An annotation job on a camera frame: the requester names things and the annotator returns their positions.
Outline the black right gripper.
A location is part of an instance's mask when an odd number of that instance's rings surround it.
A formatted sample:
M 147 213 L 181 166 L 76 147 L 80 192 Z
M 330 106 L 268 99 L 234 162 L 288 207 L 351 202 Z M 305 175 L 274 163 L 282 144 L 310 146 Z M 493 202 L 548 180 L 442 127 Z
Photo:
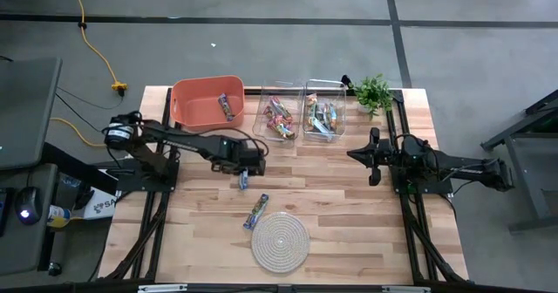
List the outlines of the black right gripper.
M 389 166 L 395 150 L 390 139 L 381 138 L 378 128 L 373 127 L 370 131 L 370 142 L 368 147 L 350 150 L 347 154 L 371 170 L 369 184 L 377 186 L 382 179 L 380 166 Z

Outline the clear plastic bin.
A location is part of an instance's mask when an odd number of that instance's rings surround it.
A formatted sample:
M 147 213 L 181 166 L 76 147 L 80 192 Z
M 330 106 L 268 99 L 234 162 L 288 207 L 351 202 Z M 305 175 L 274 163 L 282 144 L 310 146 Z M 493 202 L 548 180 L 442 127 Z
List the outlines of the clear plastic bin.
M 293 145 L 299 135 L 303 114 L 303 95 L 304 88 L 300 83 L 278 80 L 265 82 L 260 93 L 260 101 L 255 116 L 253 133 L 267 141 L 281 143 L 285 146 Z M 265 117 L 264 113 L 266 111 L 275 112 L 269 103 L 269 98 L 271 96 L 277 96 L 292 115 L 291 121 L 287 121 L 285 118 L 282 119 L 282 123 L 296 135 L 291 140 L 282 139 L 275 131 L 267 127 L 268 119 Z
M 331 134 L 322 134 L 317 131 L 312 131 L 310 120 L 305 118 L 305 99 L 306 96 L 316 93 L 317 94 L 317 107 L 321 104 L 332 103 L 337 110 L 337 128 L 332 129 L 329 122 L 324 124 Z M 346 126 L 346 88 L 341 82 L 332 80 L 309 79 L 304 87 L 303 97 L 303 135 L 306 140 L 321 141 L 321 142 L 337 142 L 344 134 Z

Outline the green plant in white pot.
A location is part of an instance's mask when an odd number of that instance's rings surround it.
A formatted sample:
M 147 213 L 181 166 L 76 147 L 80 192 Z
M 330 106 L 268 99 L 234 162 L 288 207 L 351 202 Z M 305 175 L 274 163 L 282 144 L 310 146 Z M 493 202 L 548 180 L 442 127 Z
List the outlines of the green plant in white pot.
M 378 116 L 380 110 L 384 112 L 392 110 L 393 95 L 381 73 L 362 79 L 358 85 L 354 85 L 353 92 L 359 105 L 371 119 Z

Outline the orange plastic bin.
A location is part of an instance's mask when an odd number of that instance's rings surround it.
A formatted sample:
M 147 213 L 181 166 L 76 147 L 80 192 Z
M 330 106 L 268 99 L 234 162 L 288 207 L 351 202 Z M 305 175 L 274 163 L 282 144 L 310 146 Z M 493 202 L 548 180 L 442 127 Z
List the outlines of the orange plastic bin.
M 225 93 L 235 118 L 227 121 L 218 103 Z M 238 127 L 244 118 L 244 84 L 234 75 L 182 79 L 171 90 L 172 119 L 190 132 Z

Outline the round woven beige placemat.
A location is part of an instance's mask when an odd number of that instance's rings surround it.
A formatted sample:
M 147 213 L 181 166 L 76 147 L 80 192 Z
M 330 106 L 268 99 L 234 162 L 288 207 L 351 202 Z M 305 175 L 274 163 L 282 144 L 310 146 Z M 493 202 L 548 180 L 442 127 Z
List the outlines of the round woven beige placemat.
M 255 261 L 265 270 L 288 274 L 299 268 L 310 252 L 310 234 L 294 215 L 275 212 L 263 217 L 251 237 Z

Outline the white printed box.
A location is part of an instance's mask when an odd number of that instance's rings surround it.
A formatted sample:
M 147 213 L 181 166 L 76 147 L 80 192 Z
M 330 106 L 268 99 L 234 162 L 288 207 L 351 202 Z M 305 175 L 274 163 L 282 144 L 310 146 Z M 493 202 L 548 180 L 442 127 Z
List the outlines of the white printed box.
M 84 220 L 112 218 L 118 197 L 95 187 L 92 188 L 92 192 L 92 198 L 83 207 L 82 218 Z

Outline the black side stand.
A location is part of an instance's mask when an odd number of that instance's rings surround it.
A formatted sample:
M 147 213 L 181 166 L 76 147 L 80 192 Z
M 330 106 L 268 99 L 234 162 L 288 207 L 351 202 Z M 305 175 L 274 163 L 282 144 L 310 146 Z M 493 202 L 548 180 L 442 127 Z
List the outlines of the black side stand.
M 512 233 L 558 228 L 558 208 L 546 196 L 558 198 L 558 89 L 535 102 L 518 122 L 496 133 L 480 146 L 485 151 L 506 147 L 518 188 L 533 214 L 531 219 L 508 227 Z

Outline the yellow white bottle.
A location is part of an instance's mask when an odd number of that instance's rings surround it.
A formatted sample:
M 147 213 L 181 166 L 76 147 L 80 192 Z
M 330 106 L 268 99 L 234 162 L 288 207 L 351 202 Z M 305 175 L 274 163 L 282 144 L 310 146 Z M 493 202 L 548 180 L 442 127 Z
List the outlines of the yellow white bottle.
M 71 211 L 67 208 L 50 205 L 47 225 L 51 228 L 63 228 L 71 220 Z

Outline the black computer mouse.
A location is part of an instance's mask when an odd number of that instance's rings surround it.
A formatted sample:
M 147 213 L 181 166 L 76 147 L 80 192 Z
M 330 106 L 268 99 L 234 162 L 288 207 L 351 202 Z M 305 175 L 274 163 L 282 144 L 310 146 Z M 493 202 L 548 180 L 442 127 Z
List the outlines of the black computer mouse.
M 40 221 L 43 206 L 37 187 L 24 187 L 16 193 L 14 207 L 20 222 L 33 225 Z

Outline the grey flat panel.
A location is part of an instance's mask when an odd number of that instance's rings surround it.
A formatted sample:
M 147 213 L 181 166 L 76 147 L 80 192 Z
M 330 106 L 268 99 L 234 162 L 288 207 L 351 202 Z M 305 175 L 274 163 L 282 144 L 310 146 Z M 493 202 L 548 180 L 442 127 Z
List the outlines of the grey flat panel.
M 0 170 L 41 160 L 61 67 L 59 58 L 0 62 Z

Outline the grey side desk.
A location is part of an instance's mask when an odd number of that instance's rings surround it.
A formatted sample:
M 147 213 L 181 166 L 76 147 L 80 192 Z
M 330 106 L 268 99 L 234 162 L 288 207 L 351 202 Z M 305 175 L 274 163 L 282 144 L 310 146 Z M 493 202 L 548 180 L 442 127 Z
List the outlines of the grey side desk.
M 40 265 L 57 178 L 58 168 L 52 164 L 0 173 L 0 188 L 10 188 L 13 192 L 0 236 L 0 276 L 31 271 Z M 16 194 L 25 187 L 36 189 L 41 210 L 40 220 L 32 225 L 23 224 L 16 212 Z

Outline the silver frame bracket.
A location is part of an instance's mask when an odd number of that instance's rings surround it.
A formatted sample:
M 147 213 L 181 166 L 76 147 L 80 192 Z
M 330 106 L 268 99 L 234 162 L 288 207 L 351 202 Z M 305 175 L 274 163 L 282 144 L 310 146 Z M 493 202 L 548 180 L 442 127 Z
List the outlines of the silver frame bracket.
M 382 293 L 432 293 L 432 291 L 428 287 L 385 285 L 382 287 Z
M 183 293 L 187 292 L 185 283 L 140 285 L 137 293 Z

